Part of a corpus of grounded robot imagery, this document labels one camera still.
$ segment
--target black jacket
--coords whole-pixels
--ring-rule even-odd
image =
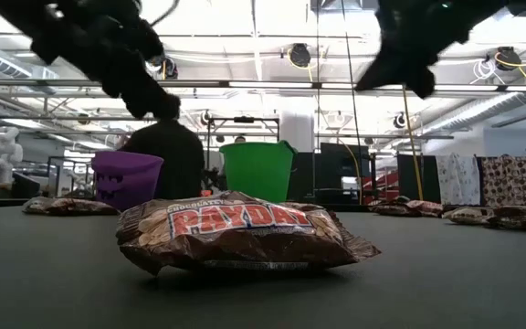
[[[163,159],[155,198],[200,196],[205,154],[198,136],[178,121],[163,120],[133,133],[120,151]]]

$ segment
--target table surface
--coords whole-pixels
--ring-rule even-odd
[[[526,328],[526,233],[340,214],[383,254],[320,274],[154,280],[115,217],[0,208],[0,328]]]

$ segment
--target white robot figure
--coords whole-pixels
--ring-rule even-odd
[[[22,145],[16,144],[18,135],[17,128],[0,128],[0,183],[11,184],[13,182],[14,165],[22,162],[24,158]]]

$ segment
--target dark gray table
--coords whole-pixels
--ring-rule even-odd
[[[0,328],[526,329],[526,233],[340,216],[384,253],[320,275],[155,281],[119,253],[116,218],[0,208]]]

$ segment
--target payday logo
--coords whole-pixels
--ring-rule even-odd
[[[173,238],[238,228],[311,227],[306,215],[276,205],[206,206],[169,215]]]

